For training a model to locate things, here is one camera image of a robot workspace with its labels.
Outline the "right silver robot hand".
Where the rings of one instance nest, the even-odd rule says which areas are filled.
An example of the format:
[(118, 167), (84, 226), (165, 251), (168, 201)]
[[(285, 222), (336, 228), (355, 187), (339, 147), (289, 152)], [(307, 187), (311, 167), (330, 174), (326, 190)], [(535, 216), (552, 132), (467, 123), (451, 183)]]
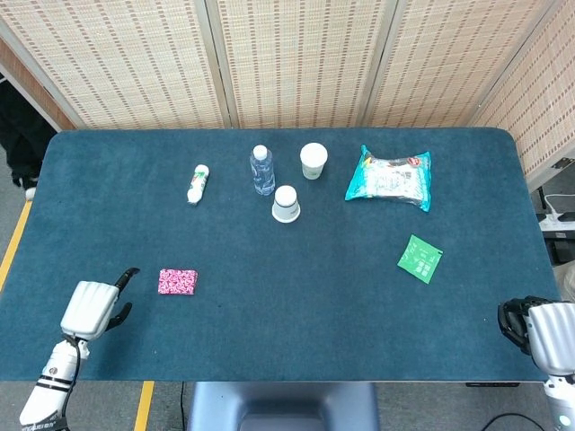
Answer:
[(550, 376), (574, 375), (574, 303), (513, 298), (497, 310), (500, 332)]

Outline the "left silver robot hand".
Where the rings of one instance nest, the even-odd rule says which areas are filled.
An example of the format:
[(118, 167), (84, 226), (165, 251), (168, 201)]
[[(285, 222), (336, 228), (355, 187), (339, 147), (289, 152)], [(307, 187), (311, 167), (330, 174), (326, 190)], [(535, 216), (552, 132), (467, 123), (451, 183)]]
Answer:
[(62, 332), (75, 339), (91, 341), (122, 324), (131, 312), (132, 303), (125, 303), (116, 315), (112, 312), (129, 280), (139, 271), (139, 268), (128, 268), (113, 285), (80, 281), (60, 322)]

